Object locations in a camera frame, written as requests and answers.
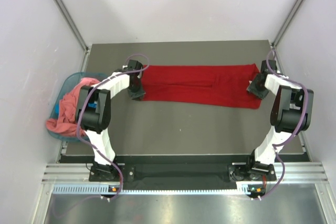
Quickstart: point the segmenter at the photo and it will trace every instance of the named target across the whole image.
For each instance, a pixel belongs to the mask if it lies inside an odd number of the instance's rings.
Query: dark gray surface
[[[55,211],[64,213],[84,195],[57,195]],[[89,199],[62,219],[47,213],[46,224],[323,224],[327,223],[314,185],[281,185],[268,198],[247,196],[122,195],[107,203]]]
[[[131,54],[142,53],[153,65],[245,65],[260,67],[269,42],[204,41],[93,45],[89,72],[111,74]],[[249,154],[270,129],[274,102],[269,94],[258,110],[177,102],[135,102],[123,91],[112,99],[109,134],[118,155]],[[92,153],[69,144],[67,155]],[[283,153],[302,153],[299,139]]]

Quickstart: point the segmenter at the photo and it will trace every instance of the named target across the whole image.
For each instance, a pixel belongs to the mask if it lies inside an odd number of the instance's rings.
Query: plastic basket
[[[69,93],[79,82],[82,78],[84,77],[89,77],[89,78],[95,78],[99,81],[102,81],[106,79],[108,76],[104,73],[86,73],[86,72],[79,72],[79,73],[74,73],[70,75],[65,82],[63,83],[63,86],[58,94],[58,97],[56,99],[55,105],[53,107],[53,110],[51,111],[50,118],[57,119],[58,114],[55,111],[56,105],[59,104],[59,101],[63,98],[63,96],[66,93]],[[52,132],[48,130],[49,134],[57,139],[60,139],[62,141],[68,141],[68,142],[79,142],[79,139],[76,137],[71,137],[71,136],[62,136],[58,133]]]

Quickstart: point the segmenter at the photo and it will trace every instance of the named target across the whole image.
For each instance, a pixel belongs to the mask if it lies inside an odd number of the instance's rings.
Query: red towel
[[[80,88],[83,86],[91,86],[99,82],[100,81],[94,78],[82,78],[80,83],[59,101],[58,119],[48,119],[46,122],[47,129],[59,133],[62,136],[76,136],[77,123],[75,121],[75,114]],[[86,135],[82,129],[80,129],[80,135]]]
[[[143,74],[144,101],[174,101],[257,109],[261,100],[246,91],[259,70],[239,66],[150,66]]]

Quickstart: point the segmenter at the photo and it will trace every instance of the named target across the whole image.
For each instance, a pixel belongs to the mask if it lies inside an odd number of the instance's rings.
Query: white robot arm
[[[118,74],[120,74],[120,72],[114,72],[108,79],[111,79],[112,76],[117,76]],[[109,90],[110,98],[112,99],[121,90],[127,89],[129,85],[130,85],[130,76],[127,74],[123,74],[99,86],[98,89]],[[112,149],[109,132],[107,128],[102,130],[101,133],[97,133],[96,131],[93,130],[85,130],[85,133],[89,137],[91,144],[95,145],[99,149],[99,151],[109,160],[114,160],[116,153]],[[98,154],[98,152],[95,149],[93,149],[93,151],[95,154],[94,161],[96,161],[98,164],[110,165],[101,155]]]
[[[89,137],[91,144],[111,161],[113,161],[116,156],[111,146],[108,133],[108,126],[111,120],[111,99],[120,91],[127,89],[129,96],[133,100],[142,100],[145,94],[141,84],[142,75],[139,72],[134,73],[134,70],[140,70],[142,68],[143,65],[140,62],[130,60],[127,66],[123,66],[122,69],[116,70],[109,76],[107,82],[106,79],[103,80],[102,82],[104,82],[104,84],[100,82],[93,86],[83,86],[80,89],[75,116],[76,122],[79,120],[79,114],[81,113],[89,92],[95,86],[99,85],[85,107],[80,126]],[[93,151],[95,154],[93,166],[97,170],[103,171],[104,176],[106,176],[106,174],[112,174],[111,164],[103,158],[96,149],[93,149]]]
[[[276,72],[276,62],[270,60],[269,63]],[[266,61],[263,61],[260,74],[254,78],[247,90],[261,99],[269,91],[276,96],[270,115],[271,128],[261,145],[248,156],[246,165],[229,166],[230,179],[235,182],[261,181],[262,176],[266,176],[267,180],[276,180],[273,166],[276,152],[281,151],[281,144],[292,135],[302,116],[303,122],[297,133],[305,131],[310,125],[313,91],[307,90],[308,97],[305,97],[301,86],[288,81],[288,77],[272,74],[266,65]],[[308,106],[302,115],[303,102],[306,99]]]
[[[301,90],[301,87],[295,85],[285,79],[280,78],[274,74],[268,74],[265,81],[265,88],[271,91],[274,95],[277,95],[280,86],[290,87],[291,89]],[[255,161],[261,164],[274,164],[276,154],[273,145],[281,144],[291,136],[291,133],[281,131],[276,132],[274,126],[271,126],[268,134],[266,135],[262,144],[255,149]],[[283,146],[277,147],[277,151],[280,152]]]

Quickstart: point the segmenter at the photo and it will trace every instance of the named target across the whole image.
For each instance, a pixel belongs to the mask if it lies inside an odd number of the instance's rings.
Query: white wall
[[[0,223],[28,223],[57,140],[45,129],[83,51],[53,0],[0,0]]]
[[[64,0],[87,44],[275,38],[295,0]]]
[[[306,0],[278,51],[286,74],[314,90],[308,145],[313,158],[323,162],[336,195],[335,35],[335,0]]]

